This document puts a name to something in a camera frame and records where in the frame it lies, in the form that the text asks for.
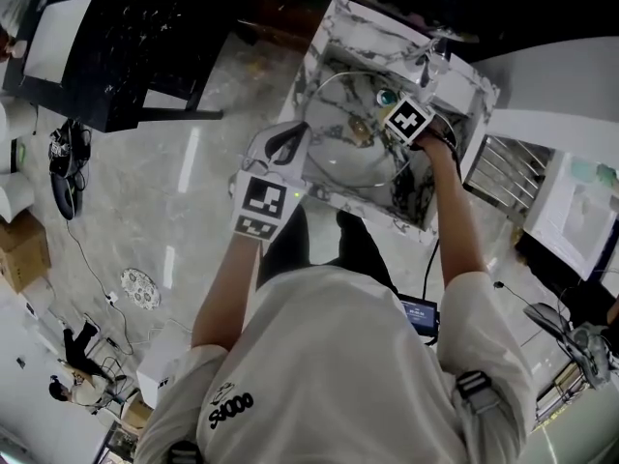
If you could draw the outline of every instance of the white bucket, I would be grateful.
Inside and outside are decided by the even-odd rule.
[[[0,97],[0,142],[29,135],[37,126],[37,109],[26,100]]]
[[[22,173],[0,175],[0,217],[11,222],[19,212],[35,203],[35,192]]]

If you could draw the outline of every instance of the polished concrete floor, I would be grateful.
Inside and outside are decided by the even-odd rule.
[[[250,47],[231,36],[201,104],[203,108],[223,108],[222,121],[144,123],[135,130],[94,132],[92,158],[84,169],[88,187],[83,211],[69,226],[106,292],[114,291],[120,297],[116,305],[127,317],[128,337],[135,343],[135,352],[129,357],[116,356],[129,371],[143,359],[152,329],[168,319],[192,326],[230,239],[228,179],[237,170],[251,136],[278,118],[301,59],[301,55],[269,43]],[[180,106],[177,100],[154,93],[146,104]],[[48,136],[63,121],[41,110],[37,135],[25,140],[27,152],[21,167],[35,186],[34,213],[47,231],[52,261],[49,279],[57,295],[51,310],[76,329],[80,314],[89,313],[103,327],[103,334],[127,351],[123,320],[106,308],[101,287],[86,268],[52,197]],[[556,305],[556,298],[517,263],[510,244],[512,226],[505,217],[473,196],[470,199],[493,277],[529,302]],[[335,211],[318,201],[304,204],[311,259],[315,263],[328,261],[335,257],[338,246]],[[405,294],[420,296],[431,248],[387,230],[373,226],[369,230],[394,284]],[[430,273],[427,295],[438,302],[443,291],[439,261],[435,260]],[[146,311],[127,299],[120,274],[129,267],[143,271],[159,285],[162,302],[158,309]],[[526,342],[523,348],[541,387],[565,363],[565,356],[548,335],[536,335],[539,329],[524,317],[520,299],[502,289],[497,291],[497,301],[516,338]],[[101,346],[97,358],[110,351],[109,346]]]

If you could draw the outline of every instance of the black desk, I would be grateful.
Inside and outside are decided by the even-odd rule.
[[[19,40],[33,41],[39,2],[32,0]],[[60,84],[23,75],[26,56],[9,61],[3,87],[103,132],[134,129],[140,121],[220,119],[222,112],[197,105],[234,9],[234,0],[92,0]],[[187,108],[143,108],[149,89],[182,98]]]

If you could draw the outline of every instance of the sneaker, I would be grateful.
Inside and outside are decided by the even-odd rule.
[[[86,313],[84,313],[84,314],[82,315],[82,318],[84,319],[84,321],[85,321],[86,323],[90,323],[93,327],[95,327],[95,328],[97,329],[97,333],[98,333],[98,334],[100,334],[100,333],[101,333],[101,327],[100,327],[99,325],[97,325],[97,324],[93,321],[93,319],[92,319],[89,315],[87,315]]]
[[[59,317],[58,318],[58,323],[60,324],[60,326],[62,327],[62,330],[70,330],[71,333],[74,332],[74,329],[71,328],[71,325],[69,325],[69,323],[67,323],[67,320],[65,320],[64,318]]]

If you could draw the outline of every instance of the digital display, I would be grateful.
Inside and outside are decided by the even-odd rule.
[[[434,309],[427,305],[402,302],[408,321],[413,325],[434,328]]]

